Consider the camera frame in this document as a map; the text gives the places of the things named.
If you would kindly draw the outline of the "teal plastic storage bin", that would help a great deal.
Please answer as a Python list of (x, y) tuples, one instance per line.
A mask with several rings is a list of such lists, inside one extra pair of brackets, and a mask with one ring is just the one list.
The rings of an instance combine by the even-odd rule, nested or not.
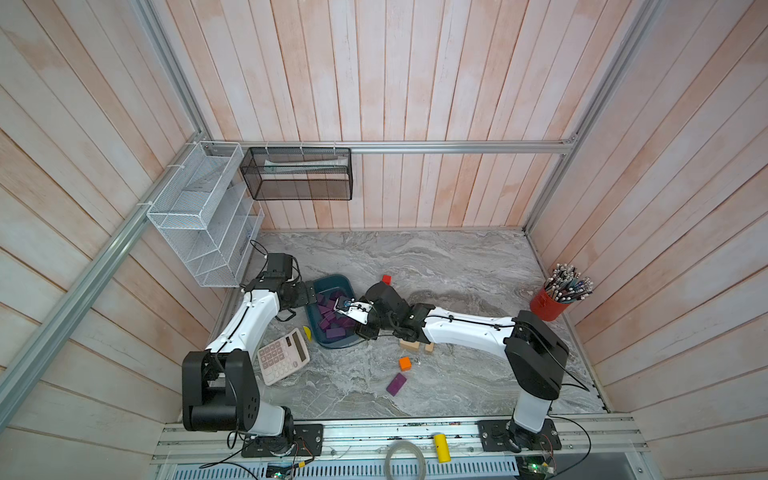
[(315, 280), (315, 302), (305, 307), (313, 338), (323, 348), (344, 349), (363, 339), (355, 333), (355, 322), (335, 310), (338, 299), (352, 299), (355, 294), (349, 280), (334, 274)]

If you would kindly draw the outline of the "purple cube brick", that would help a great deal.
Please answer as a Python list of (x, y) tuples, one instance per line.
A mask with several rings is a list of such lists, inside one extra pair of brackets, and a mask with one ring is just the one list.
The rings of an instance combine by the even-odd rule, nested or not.
[(333, 327), (325, 331), (325, 336), (329, 340), (335, 340), (339, 338), (345, 338), (347, 336), (347, 332), (343, 327)]

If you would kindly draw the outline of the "large purple rectangular brick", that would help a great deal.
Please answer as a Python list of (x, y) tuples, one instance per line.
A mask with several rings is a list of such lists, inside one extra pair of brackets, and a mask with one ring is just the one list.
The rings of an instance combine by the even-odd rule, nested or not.
[(386, 391), (391, 396), (396, 396), (406, 382), (407, 382), (407, 378), (402, 373), (397, 373), (395, 377), (387, 385)]

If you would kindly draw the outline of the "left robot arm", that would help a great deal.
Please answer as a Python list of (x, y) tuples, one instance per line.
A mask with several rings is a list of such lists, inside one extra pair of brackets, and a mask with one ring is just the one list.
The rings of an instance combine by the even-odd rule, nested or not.
[(242, 293), (219, 336), (182, 362), (182, 422), (188, 431), (229, 432), (247, 447), (285, 455), (296, 448), (293, 416), (261, 400), (252, 360), (267, 326), (293, 319), (312, 303), (312, 292), (293, 256), (268, 253)]

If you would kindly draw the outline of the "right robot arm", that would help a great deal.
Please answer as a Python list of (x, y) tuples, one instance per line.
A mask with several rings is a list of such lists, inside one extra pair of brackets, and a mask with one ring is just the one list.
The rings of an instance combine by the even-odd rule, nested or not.
[(568, 346), (533, 312), (515, 317), (482, 317), (452, 312), (427, 303), (407, 303), (390, 285), (379, 282), (359, 299), (338, 300), (336, 310), (356, 322), (355, 333), (375, 340), (389, 331), (400, 340), (452, 344), (508, 361), (520, 391), (505, 426), (480, 428), (486, 451), (542, 447), (541, 437), (552, 403), (560, 396)]

